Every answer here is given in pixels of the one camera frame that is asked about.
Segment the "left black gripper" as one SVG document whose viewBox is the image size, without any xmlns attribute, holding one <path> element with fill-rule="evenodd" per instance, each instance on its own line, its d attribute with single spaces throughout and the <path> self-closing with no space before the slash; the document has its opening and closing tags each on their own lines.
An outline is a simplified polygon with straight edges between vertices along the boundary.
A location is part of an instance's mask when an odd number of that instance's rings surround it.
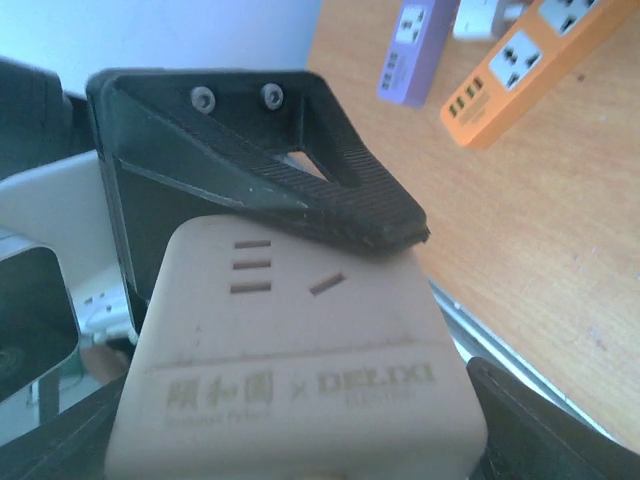
<svg viewBox="0 0 640 480">
<path fill-rule="evenodd" d="M 371 254 L 429 236 L 422 207 L 313 72 L 107 69 L 86 93 L 137 333 L 165 235 L 198 214 L 231 210 Z"/>
</svg>

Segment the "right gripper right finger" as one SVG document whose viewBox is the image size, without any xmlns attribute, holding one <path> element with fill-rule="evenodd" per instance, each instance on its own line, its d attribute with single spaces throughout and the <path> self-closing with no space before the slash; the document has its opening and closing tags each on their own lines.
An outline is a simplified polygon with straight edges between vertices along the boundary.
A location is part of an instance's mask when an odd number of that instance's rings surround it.
<svg viewBox="0 0 640 480">
<path fill-rule="evenodd" d="M 491 362 L 467 372 L 488 428 L 472 479 L 637 479 L 639 455 L 544 399 Z"/>
</svg>

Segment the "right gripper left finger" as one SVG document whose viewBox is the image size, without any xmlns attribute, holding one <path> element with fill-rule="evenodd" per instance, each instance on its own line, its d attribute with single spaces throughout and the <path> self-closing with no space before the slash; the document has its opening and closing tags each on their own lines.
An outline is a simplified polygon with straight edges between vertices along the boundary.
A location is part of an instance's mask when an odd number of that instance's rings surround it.
<svg viewBox="0 0 640 480">
<path fill-rule="evenodd" d="M 103 479 L 125 381 L 102 386 L 53 420 L 1 447 L 5 480 Z"/>
</svg>

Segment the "beige cube socket adapter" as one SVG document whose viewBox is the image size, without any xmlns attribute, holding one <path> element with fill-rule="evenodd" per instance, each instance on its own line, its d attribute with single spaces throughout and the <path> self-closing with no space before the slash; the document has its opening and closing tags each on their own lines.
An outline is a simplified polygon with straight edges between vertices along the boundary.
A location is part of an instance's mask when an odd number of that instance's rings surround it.
<svg viewBox="0 0 640 480">
<path fill-rule="evenodd" d="M 171 236 L 109 479 L 466 479 L 485 418 L 413 252 L 234 216 Z"/>
</svg>

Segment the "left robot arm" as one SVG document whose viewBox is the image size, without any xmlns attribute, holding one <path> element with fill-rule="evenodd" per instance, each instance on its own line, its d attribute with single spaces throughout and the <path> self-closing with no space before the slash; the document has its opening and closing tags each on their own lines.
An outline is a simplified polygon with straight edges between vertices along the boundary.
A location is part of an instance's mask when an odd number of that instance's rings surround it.
<svg viewBox="0 0 640 480">
<path fill-rule="evenodd" d="M 1 222 L 81 305 L 121 278 L 143 345 L 427 336 L 425 213 L 309 71 L 112 68 L 77 97 L 3 61 Z"/>
</svg>

